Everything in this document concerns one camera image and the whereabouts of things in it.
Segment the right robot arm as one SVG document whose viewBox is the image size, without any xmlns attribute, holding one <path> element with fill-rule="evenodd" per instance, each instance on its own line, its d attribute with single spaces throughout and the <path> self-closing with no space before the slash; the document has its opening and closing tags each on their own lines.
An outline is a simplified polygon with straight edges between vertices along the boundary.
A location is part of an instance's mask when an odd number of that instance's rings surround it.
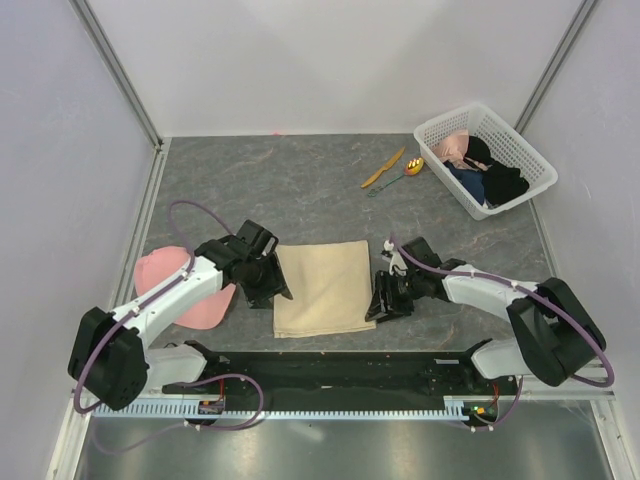
<svg viewBox="0 0 640 480">
<path fill-rule="evenodd" d="M 382 255 L 388 266 L 374 276 L 367 320 L 408 317 L 416 301 L 431 298 L 470 306 L 510 324 L 512 339 L 482 342 L 458 368 L 465 391 L 481 393 L 504 376 L 532 375 L 551 387 L 568 379 L 596 388 L 614 383 L 606 340 L 565 281 L 518 281 L 462 260 L 444 261 L 422 237 L 403 246 L 388 239 Z"/>
</svg>

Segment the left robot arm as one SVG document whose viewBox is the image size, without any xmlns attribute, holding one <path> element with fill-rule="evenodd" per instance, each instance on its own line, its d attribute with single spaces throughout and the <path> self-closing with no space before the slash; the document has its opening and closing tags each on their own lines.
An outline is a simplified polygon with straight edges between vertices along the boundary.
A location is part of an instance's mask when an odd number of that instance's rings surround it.
<svg viewBox="0 0 640 480">
<path fill-rule="evenodd" d="M 276 248 L 278 238 L 247 220 L 235 234 L 212 239 L 145 294 L 81 318 L 67 367 L 78 391 L 88 390 L 99 404 L 121 410 L 148 390 L 188 384 L 208 393 L 219 369 L 203 348 L 184 343 L 155 348 L 155 339 L 199 302 L 237 285 L 252 309 L 270 309 L 281 295 L 292 297 Z"/>
</svg>

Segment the beige cloth napkin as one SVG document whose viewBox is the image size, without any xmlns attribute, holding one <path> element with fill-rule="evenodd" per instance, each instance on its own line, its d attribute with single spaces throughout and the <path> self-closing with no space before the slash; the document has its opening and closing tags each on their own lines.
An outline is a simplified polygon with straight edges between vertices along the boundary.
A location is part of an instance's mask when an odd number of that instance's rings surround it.
<svg viewBox="0 0 640 480">
<path fill-rule="evenodd" d="M 276 338 L 306 338 L 374 330 L 368 243 L 280 245 L 276 249 L 290 299 L 274 299 Z"/>
</svg>

